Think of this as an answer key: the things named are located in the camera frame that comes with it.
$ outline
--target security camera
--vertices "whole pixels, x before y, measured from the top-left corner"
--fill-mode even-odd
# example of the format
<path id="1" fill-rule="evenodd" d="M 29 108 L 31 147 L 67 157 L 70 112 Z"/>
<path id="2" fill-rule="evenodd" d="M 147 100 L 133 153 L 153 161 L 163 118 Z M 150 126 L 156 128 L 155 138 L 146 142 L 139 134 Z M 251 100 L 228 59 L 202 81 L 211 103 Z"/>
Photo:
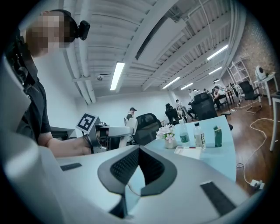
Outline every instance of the security camera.
<path id="1" fill-rule="evenodd" d="M 98 75 L 98 76 L 97 76 L 97 80 L 98 80 L 98 81 L 102 81 L 102 80 L 103 80 L 103 76 L 102 76 L 102 75 Z"/>

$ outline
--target brick wall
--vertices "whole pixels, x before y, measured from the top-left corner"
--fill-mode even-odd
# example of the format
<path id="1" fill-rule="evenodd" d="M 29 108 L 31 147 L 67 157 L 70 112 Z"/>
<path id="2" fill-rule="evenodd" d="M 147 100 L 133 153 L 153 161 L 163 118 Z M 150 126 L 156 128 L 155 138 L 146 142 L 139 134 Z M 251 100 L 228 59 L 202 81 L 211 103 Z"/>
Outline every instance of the brick wall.
<path id="1" fill-rule="evenodd" d="M 260 65 L 268 73 L 276 72 L 275 76 L 280 87 L 280 65 L 278 58 L 262 26 L 249 12 L 247 12 L 243 35 L 233 61 L 238 61 L 240 57 L 245 57 L 243 63 L 252 81 L 256 80 L 255 68 L 257 65 Z M 225 85 L 232 82 L 227 71 L 224 73 L 222 81 Z M 268 85 L 270 93 L 274 93 L 276 90 L 274 81 L 270 80 Z"/>

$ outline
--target light blue table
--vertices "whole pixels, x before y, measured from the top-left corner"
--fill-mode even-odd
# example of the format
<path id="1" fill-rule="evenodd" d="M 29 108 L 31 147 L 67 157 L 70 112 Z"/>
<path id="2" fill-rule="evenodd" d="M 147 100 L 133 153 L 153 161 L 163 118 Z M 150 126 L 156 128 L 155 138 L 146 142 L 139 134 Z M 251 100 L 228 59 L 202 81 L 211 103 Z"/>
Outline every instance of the light blue table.
<path id="1" fill-rule="evenodd" d="M 194 122 L 187 123 L 187 129 L 190 137 L 190 146 L 195 146 L 194 143 Z M 206 149 L 200 155 L 200 159 L 218 170 L 220 173 L 235 182 L 236 180 L 236 156 L 235 156 L 235 146 L 232 139 L 231 131 L 228 126 L 228 121 L 225 116 L 220 116 L 216 118 L 211 118 L 204 121 L 199 121 L 199 125 L 202 127 L 205 136 Z M 217 125 L 222 129 L 222 147 L 215 148 L 215 138 L 213 127 Z M 179 146 L 182 145 L 179 135 L 180 125 L 175 126 L 175 139 Z M 147 149 L 157 153 L 160 151 L 165 151 L 168 153 L 174 153 L 175 149 L 166 149 L 165 140 L 154 140 L 145 146 Z M 140 194 L 141 188 L 145 186 L 144 175 L 138 167 L 130 179 L 130 184 L 133 189 Z M 126 203 L 127 209 L 130 211 L 131 208 L 139 200 L 139 196 L 133 194 L 128 186 L 126 186 Z"/>

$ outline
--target ceiling light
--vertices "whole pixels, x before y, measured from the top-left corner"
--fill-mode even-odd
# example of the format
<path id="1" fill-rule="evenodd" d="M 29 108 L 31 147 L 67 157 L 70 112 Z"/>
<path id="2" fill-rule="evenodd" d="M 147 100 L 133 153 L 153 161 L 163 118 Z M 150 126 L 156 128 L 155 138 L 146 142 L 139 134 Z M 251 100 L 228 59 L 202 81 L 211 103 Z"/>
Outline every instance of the ceiling light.
<path id="1" fill-rule="evenodd" d="M 190 83 L 190 84 L 184 86 L 183 88 L 181 88 L 181 90 L 186 89 L 187 87 L 191 86 L 192 84 L 193 84 L 193 83 Z"/>
<path id="2" fill-rule="evenodd" d="M 170 86 L 172 83 L 176 82 L 180 77 L 175 78 L 173 81 L 171 81 L 170 83 L 168 83 L 166 86 L 163 87 L 163 89 L 167 88 L 168 86 Z"/>
<path id="3" fill-rule="evenodd" d="M 212 54 L 210 57 L 207 58 L 207 60 L 209 61 L 211 58 L 215 57 L 217 54 L 221 53 L 223 50 L 225 50 L 226 48 L 228 48 L 228 45 L 226 45 L 225 47 L 221 48 L 220 50 L 218 50 L 217 52 L 215 52 L 214 54 Z"/>
<path id="4" fill-rule="evenodd" d="M 117 88 L 117 84 L 118 84 L 119 78 L 121 76 L 123 67 L 124 67 L 124 63 L 122 63 L 122 62 L 118 62 L 117 65 L 115 66 L 115 72 L 114 72 L 110 90 L 115 90 Z"/>
<path id="5" fill-rule="evenodd" d="M 217 72 L 217 71 L 220 70 L 221 68 L 222 68 L 222 67 L 219 67 L 219 68 L 215 69 L 213 72 L 210 72 L 209 75 L 211 75 L 211 74 L 214 73 L 214 72 Z"/>

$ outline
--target paper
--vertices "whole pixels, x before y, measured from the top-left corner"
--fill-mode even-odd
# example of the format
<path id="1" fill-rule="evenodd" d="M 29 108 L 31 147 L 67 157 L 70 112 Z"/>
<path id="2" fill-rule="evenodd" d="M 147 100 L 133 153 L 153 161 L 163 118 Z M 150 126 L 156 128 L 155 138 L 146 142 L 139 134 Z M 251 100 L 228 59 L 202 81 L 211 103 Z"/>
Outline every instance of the paper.
<path id="1" fill-rule="evenodd" d="M 180 147 L 178 146 L 175 149 L 175 154 L 182 155 L 182 156 L 187 156 L 191 157 L 194 159 L 200 159 L 200 154 L 201 154 L 201 147 L 196 147 L 196 148 L 189 148 L 189 147 Z"/>

